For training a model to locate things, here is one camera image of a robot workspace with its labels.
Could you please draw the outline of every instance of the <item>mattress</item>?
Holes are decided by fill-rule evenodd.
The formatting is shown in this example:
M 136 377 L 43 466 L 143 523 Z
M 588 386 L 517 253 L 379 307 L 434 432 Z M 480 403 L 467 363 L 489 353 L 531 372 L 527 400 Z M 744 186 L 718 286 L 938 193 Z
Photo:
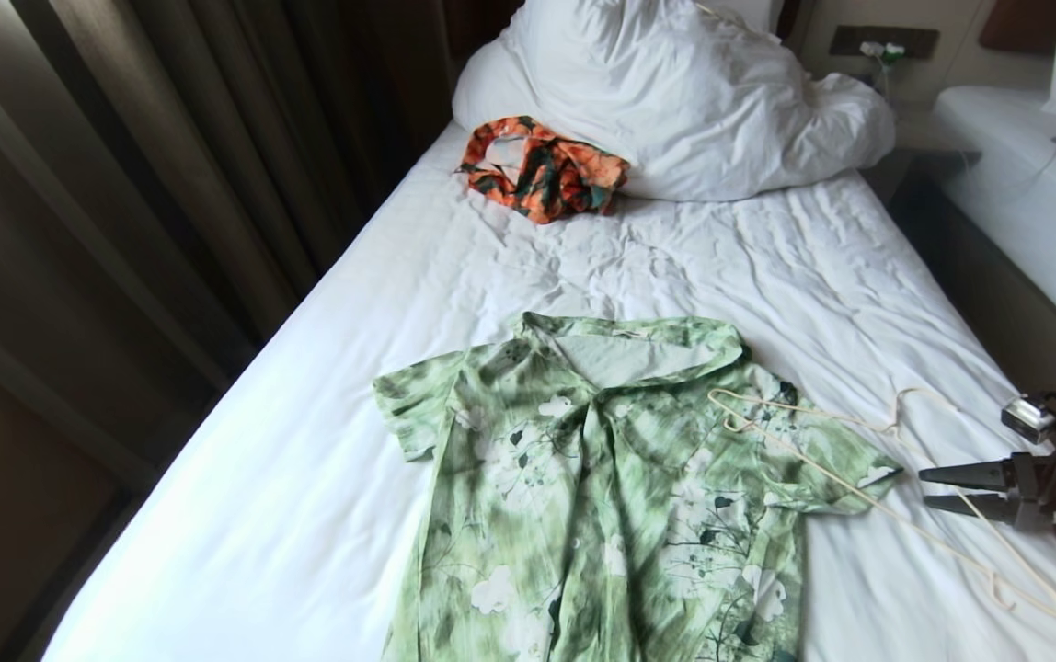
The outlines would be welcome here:
M 504 320 L 526 309 L 729 320 L 826 410 L 885 420 L 900 389 L 947 395 L 960 414 L 903 408 L 903 436 L 941 465 L 1029 450 L 998 423 L 1011 384 L 859 175 L 533 226 L 453 174 L 466 138 L 444 131 L 204 420 L 48 661 L 377 659 L 429 466 L 402 461 L 370 381 L 510 338 Z M 926 461 L 867 438 L 907 468 L 887 506 L 1038 591 L 981 523 L 923 506 Z M 803 659 L 1056 659 L 1056 619 L 997 607 L 981 575 L 889 516 L 807 519 Z M 1002 534 L 1056 587 L 1053 536 Z
M 981 149 L 981 160 L 944 181 L 965 212 L 1056 305 L 1056 116 L 1045 93 L 953 88 L 932 109 Z

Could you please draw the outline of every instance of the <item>curtain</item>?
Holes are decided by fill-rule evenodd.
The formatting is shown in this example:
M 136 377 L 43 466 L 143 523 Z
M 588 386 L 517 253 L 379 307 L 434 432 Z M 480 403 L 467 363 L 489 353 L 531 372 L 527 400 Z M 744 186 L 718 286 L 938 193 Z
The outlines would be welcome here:
M 0 382 L 129 488 L 449 120 L 408 4 L 0 0 Z

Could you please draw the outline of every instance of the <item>green floral shirt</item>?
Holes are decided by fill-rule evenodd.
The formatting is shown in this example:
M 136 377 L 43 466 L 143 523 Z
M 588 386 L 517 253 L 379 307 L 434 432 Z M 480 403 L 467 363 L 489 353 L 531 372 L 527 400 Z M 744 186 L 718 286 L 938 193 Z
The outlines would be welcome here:
M 524 314 L 374 387 L 434 460 L 386 661 L 793 661 L 803 515 L 867 508 L 722 427 L 717 387 L 811 405 L 716 320 Z M 833 420 L 730 405 L 876 497 L 900 470 Z

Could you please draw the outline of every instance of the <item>bedside table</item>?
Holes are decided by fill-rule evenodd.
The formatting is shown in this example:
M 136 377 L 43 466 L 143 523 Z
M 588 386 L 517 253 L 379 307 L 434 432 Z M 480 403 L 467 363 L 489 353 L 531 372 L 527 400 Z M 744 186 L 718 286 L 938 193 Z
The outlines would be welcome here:
M 981 151 L 962 138 L 927 110 L 897 112 L 895 147 L 881 163 L 861 169 L 875 196 L 887 206 L 900 183 L 912 167 L 923 167 L 932 175 L 961 169 L 981 158 Z

